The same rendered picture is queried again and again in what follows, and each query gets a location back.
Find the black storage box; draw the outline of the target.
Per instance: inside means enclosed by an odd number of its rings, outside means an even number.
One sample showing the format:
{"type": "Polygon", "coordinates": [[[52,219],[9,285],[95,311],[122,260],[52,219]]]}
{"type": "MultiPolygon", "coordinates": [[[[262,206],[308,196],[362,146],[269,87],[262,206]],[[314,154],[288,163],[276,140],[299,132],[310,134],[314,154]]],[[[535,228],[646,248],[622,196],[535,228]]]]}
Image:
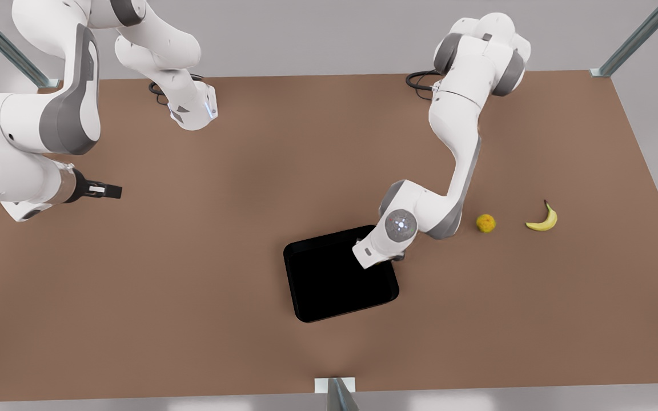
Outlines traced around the black storage box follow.
{"type": "Polygon", "coordinates": [[[362,268],[352,247],[373,225],[298,240],[283,250],[295,317],[312,323],[394,301],[399,283],[391,261],[362,268]]]}

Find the yellow banana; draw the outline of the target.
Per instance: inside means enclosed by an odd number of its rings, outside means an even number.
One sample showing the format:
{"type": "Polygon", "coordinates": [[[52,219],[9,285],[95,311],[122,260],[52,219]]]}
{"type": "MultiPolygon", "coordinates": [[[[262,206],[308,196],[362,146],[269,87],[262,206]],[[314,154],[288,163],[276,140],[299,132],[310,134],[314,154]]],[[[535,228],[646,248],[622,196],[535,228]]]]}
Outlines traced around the yellow banana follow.
{"type": "Polygon", "coordinates": [[[544,200],[545,207],[547,209],[547,216],[544,221],[541,222],[525,222],[525,226],[532,231],[544,232],[549,231],[555,227],[558,222],[558,213],[553,210],[548,200],[544,200]]]}

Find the silver frame post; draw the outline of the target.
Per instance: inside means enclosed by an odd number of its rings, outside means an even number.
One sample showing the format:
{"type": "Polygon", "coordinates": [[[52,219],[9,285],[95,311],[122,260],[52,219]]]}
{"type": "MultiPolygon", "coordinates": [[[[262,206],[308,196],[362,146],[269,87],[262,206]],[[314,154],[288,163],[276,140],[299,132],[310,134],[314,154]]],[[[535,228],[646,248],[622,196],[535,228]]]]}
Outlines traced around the silver frame post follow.
{"type": "Polygon", "coordinates": [[[326,411],[360,411],[352,396],[355,392],[355,377],[314,379],[314,393],[326,394],[326,411]]]}
{"type": "Polygon", "coordinates": [[[658,5],[600,67],[591,68],[592,78],[610,78],[658,30],[658,5]]]}
{"type": "Polygon", "coordinates": [[[37,88],[57,88],[59,80],[49,79],[26,55],[0,31],[0,54],[37,88]]]}

